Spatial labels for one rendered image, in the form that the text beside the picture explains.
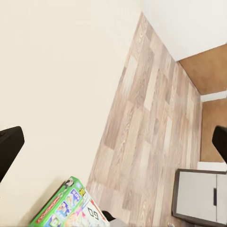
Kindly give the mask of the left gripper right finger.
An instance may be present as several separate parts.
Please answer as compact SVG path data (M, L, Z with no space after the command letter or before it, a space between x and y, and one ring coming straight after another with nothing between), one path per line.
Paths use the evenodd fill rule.
M227 128L222 126L216 126L213 137L212 143L216 147L217 151L224 159L227 164Z

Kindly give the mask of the board game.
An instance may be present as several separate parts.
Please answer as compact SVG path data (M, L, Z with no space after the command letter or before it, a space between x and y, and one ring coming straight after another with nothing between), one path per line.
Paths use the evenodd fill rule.
M71 176L29 227L110 227L81 181Z

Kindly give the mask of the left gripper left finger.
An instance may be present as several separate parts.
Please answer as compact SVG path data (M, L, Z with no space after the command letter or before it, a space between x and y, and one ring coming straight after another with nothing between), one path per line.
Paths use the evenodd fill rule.
M20 126L0 131L0 183L25 143Z

